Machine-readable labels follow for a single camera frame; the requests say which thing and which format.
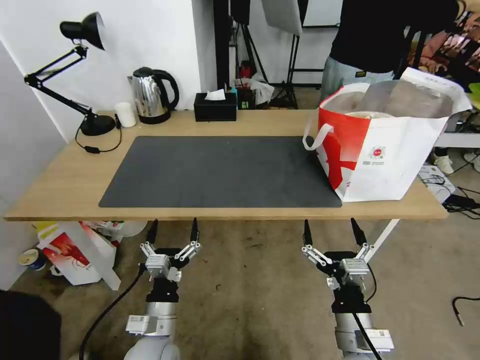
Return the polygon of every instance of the lid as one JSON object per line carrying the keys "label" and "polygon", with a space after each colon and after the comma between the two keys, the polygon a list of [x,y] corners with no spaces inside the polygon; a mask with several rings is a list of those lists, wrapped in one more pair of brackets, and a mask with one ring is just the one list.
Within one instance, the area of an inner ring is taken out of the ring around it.
{"label": "lid", "polygon": [[133,76],[136,78],[146,78],[152,76],[154,71],[149,67],[141,67],[133,72]]}
{"label": "lid", "polygon": [[30,249],[25,251],[18,257],[18,263],[20,265],[31,265],[39,258],[39,251],[37,249]]}

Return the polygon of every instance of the lamp arm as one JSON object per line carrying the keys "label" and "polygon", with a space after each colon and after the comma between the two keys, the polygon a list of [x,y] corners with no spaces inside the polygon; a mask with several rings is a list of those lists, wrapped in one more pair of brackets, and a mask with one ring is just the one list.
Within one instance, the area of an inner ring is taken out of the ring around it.
{"label": "lamp arm", "polygon": [[[54,98],[55,100],[58,100],[59,102],[67,105],[68,107],[78,111],[79,113],[82,113],[85,116],[86,115],[91,115],[92,114],[92,109],[91,108],[86,108],[86,107],[78,104],[77,102],[75,102],[73,100],[70,100],[70,99],[60,95],[59,93],[49,89],[48,87],[44,86],[44,82],[46,82],[47,80],[53,78],[54,76],[62,73],[66,69],[68,69],[68,68],[72,67],[73,65],[75,65],[75,64],[81,62],[82,60],[86,59],[87,58],[87,49],[88,49],[88,47],[83,46],[83,45],[76,46],[75,48],[70,50],[68,53],[66,53],[65,55],[62,55],[58,59],[49,63],[48,65],[42,67],[41,69],[39,69],[35,72],[32,72],[31,74],[26,75],[25,78],[24,78],[25,83],[27,85],[29,85],[30,87],[35,88],[35,89],[41,91],[42,93],[47,94],[48,96]],[[51,68],[55,64],[59,63],[63,59],[68,58],[69,56],[71,56],[73,54],[77,54],[80,57],[78,59],[72,61],[71,63],[59,68],[59,69],[53,70],[47,77],[39,78],[39,76],[45,74],[46,70],[48,70],[49,68]]]}

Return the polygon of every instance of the black shirt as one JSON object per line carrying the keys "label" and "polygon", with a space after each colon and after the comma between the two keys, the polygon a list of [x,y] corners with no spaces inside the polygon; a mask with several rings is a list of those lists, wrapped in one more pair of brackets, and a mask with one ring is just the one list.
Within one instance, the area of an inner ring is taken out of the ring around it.
{"label": "black shirt", "polygon": [[458,11],[456,0],[343,0],[330,57],[371,73],[394,71],[409,50],[405,27],[435,34]]}

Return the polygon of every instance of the logo on bag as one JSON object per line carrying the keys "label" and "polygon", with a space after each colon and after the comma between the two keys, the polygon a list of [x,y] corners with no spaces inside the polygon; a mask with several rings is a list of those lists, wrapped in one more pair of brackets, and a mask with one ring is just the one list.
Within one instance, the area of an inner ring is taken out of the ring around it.
{"label": "logo on bag", "polygon": [[385,155],[385,147],[384,146],[375,146],[370,152],[370,157],[372,159],[383,159]]}

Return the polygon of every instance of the white sneaker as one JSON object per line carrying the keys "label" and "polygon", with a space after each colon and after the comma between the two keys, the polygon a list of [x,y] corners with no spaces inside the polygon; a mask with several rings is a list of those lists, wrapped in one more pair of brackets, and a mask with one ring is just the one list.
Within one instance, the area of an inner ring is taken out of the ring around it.
{"label": "white sneaker", "polygon": [[445,175],[450,175],[453,174],[454,169],[452,167],[453,161],[450,160],[448,155],[445,156],[437,156],[435,154],[433,155],[433,165],[438,166],[440,171],[444,173]]}
{"label": "white sneaker", "polygon": [[469,153],[463,154],[463,159],[467,163],[471,163],[473,165],[473,169],[477,173],[480,173],[480,155],[477,155],[474,152],[469,152]]}

